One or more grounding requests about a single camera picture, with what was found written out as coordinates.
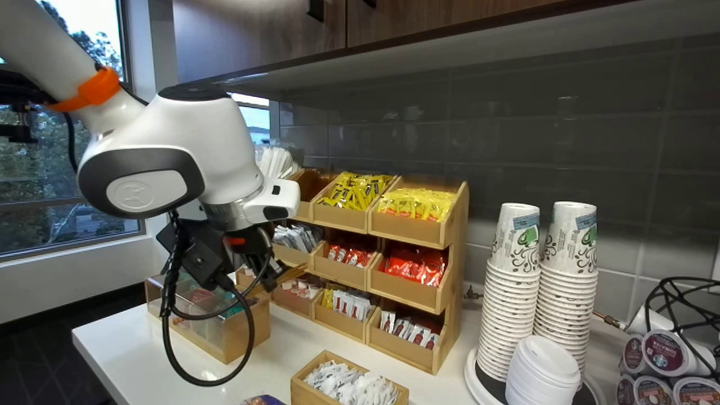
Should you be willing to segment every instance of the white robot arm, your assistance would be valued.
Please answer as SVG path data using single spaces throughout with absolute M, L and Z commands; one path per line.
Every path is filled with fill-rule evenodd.
M 65 103 L 96 77 L 33 0 L 0 2 L 0 57 Z M 295 216 L 297 183 L 261 176 L 245 122 L 222 92 L 168 89 L 142 107 L 115 89 L 75 112 L 95 132 L 79 189 L 111 216 L 148 218 L 196 198 L 222 231 Z

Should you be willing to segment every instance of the robotic arm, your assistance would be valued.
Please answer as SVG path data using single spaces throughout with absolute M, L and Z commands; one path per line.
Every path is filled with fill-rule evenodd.
M 295 216 L 297 183 L 263 179 L 245 122 L 227 95 L 178 86 L 144 107 L 33 0 L 0 2 L 0 57 L 59 99 L 59 111 L 75 112 L 90 128 L 77 181 L 93 208 L 124 218 L 171 215 L 171 225 L 158 236 L 171 249 L 160 310 L 168 363 L 202 388 L 235 379 L 250 360 L 254 324 L 250 301 L 227 285 L 235 271 L 227 249 L 245 254 L 258 282 L 272 285 L 263 279 L 272 262 L 263 225 Z M 205 208 L 208 221 L 178 218 L 176 210 L 191 201 Z M 245 355 L 226 379 L 199 380 L 173 355 L 168 315 L 186 318 L 173 307 L 180 269 L 202 289 L 232 290 L 243 308 L 250 329 Z

